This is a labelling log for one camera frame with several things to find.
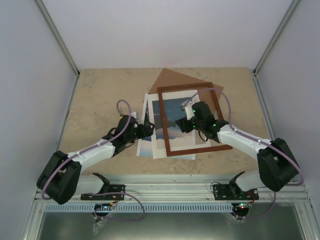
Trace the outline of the seascape photo with white mat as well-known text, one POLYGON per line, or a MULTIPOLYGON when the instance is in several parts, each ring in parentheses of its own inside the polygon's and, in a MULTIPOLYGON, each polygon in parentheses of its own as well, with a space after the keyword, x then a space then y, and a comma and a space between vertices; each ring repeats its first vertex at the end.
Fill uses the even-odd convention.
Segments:
MULTIPOLYGON (((144 95, 143 101, 143 109, 142 109, 142 116, 140 122, 143 124, 145 120, 145 116, 149 116, 148 112, 148 94, 144 95)), ((152 138, 147 136, 145 138, 139 139, 137 144, 137 156, 140 157, 151 157, 153 158, 153 147, 152 147, 152 138)))

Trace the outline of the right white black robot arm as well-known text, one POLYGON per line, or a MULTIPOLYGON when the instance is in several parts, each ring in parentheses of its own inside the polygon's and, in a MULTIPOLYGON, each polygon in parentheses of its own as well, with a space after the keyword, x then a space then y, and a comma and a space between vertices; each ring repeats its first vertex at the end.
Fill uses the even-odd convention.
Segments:
POLYGON ((203 101, 193 103, 187 100, 180 109, 185 112, 185 117, 178 119, 176 124, 183 133, 196 130, 206 139, 231 146, 257 161, 256 171, 240 172, 229 181, 232 198, 240 200, 248 191, 258 188, 278 192, 298 175, 298 163, 283 139, 261 139, 240 131, 226 120, 215 119, 203 101))

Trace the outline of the brown wooden picture frame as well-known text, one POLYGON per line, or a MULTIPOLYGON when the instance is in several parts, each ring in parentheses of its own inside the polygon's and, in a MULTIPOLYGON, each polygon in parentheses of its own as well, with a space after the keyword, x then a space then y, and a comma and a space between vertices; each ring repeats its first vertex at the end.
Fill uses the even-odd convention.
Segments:
POLYGON ((223 91, 214 88, 211 82, 207 83, 192 83, 192 84, 181 84, 181 85, 171 85, 171 86, 163 86, 157 88, 158 100, 159 100, 159 109, 161 115, 161 123, 163 126, 163 135, 164 135, 164 143, 165 143, 165 150, 166 155, 168 157, 175 157, 175 156, 183 156, 183 155, 193 155, 193 154, 203 154, 208 152, 217 152, 217 151, 226 151, 231 150, 233 147, 227 144, 221 144, 218 146, 211 146, 211 147, 203 147, 203 148, 188 148, 183 150, 171 150, 169 135, 167 131, 167 121, 166 121, 166 113, 165 113, 165 105, 163 102, 163 92, 165 91, 177 91, 177 90, 185 90, 185 89, 198 89, 202 87, 201 90, 198 90, 195 95, 199 95, 205 91, 211 92, 211 97, 215 106, 215 110, 217 111, 218 119, 214 118, 214 115, 211 114, 210 108, 208 105, 203 102, 197 102, 192 105, 192 109, 194 111, 194 117, 199 118, 199 132, 203 132, 203 134, 207 137, 208 140, 213 140, 218 143, 222 143, 221 140, 218 140, 218 127, 221 127, 223 124, 226 123, 224 120, 221 107, 219 105, 219 101, 217 98, 216 93, 223 94, 223 91))

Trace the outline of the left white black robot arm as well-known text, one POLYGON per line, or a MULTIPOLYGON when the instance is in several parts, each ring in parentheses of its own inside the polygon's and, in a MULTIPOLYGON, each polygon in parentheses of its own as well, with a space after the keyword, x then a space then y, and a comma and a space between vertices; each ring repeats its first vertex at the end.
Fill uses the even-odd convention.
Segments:
POLYGON ((133 144, 153 135, 155 124, 147 116, 142 123, 130 115, 120 117, 117 127, 113 127, 95 144, 76 152, 54 152, 40 174, 36 186, 48 195, 49 199, 62 205, 67 203, 80 190, 81 172, 110 159, 133 144))

